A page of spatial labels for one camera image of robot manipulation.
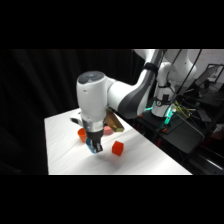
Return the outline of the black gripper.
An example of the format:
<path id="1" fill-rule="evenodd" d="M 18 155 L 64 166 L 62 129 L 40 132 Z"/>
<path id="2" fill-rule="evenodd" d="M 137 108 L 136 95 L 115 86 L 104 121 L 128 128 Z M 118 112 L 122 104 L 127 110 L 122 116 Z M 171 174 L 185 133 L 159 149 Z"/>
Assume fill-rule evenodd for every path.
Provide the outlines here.
<path id="1" fill-rule="evenodd" d="M 87 136 L 87 143 L 90 143 L 91 141 L 93 142 L 93 148 L 95 153 L 99 153 L 103 151 L 103 147 L 101 144 L 101 138 L 103 136 L 103 131 L 98 131 L 98 132 L 86 132 Z"/>

